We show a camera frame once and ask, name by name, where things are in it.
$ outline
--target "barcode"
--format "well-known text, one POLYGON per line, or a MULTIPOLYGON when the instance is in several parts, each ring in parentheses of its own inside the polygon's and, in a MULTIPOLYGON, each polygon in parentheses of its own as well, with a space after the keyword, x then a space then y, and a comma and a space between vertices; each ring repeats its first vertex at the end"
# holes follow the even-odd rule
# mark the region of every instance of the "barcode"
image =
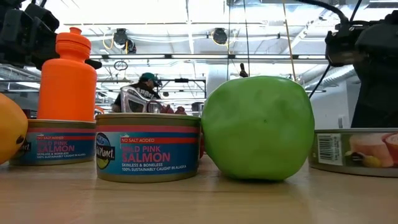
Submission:
POLYGON ((342 166, 340 134, 318 134, 317 136, 318 162, 342 166))

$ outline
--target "green apple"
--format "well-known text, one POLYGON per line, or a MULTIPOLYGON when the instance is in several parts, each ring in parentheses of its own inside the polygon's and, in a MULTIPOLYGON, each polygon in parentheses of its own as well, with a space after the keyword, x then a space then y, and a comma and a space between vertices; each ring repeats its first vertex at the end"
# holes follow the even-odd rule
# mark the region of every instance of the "green apple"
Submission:
POLYGON ((302 86, 281 77, 251 77, 220 85, 202 113, 205 147, 235 179, 284 180, 305 162, 314 117, 302 86))

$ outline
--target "shirt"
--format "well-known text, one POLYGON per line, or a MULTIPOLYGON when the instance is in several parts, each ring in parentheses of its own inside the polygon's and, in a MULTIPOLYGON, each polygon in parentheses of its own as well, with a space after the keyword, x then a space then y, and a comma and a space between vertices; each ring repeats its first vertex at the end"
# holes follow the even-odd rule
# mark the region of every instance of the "shirt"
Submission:
MULTIPOLYGON (((145 97, 149 100, 159 100, 160 99, 160 96, 153 89, 149 88, 149 86, 147 86, 145 83, 139 82, 139 83, 132 84, 130 86, 135 88, 137 90, 137 92, 139 92, 139 94, 141 94, 143 97, 145 97)), ((113 104, 121 107, 120 93, 113 104)))

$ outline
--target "table surface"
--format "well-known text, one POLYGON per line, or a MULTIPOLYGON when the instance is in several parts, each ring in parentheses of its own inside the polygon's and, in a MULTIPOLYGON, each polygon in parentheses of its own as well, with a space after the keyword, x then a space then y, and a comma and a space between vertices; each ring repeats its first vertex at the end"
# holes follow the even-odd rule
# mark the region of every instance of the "table surface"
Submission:
POLYGON ((96 178, 95 163, 0 166, 0 223, 398 223, 398 179, 302 169, 285 182, 237 182, 210 158, 196 177, 158 184, 96 178))

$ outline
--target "tin can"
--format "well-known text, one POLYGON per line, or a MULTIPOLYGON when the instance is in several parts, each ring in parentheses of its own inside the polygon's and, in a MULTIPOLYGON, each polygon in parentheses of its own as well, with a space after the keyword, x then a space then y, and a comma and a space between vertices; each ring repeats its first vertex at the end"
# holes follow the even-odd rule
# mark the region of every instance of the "tin can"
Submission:
POLYGON ((398 177, 398 129, 315 131, 308 161, 332 172, 398 177))
POLYGON ((29 119, 26 139, 11 165, 41 166, 92 161, 95 123, 29 119))
POLYGON ((200 118, 180 114, 118 113, 96 117, 100 179, 166 182, 198 169, 200 118))

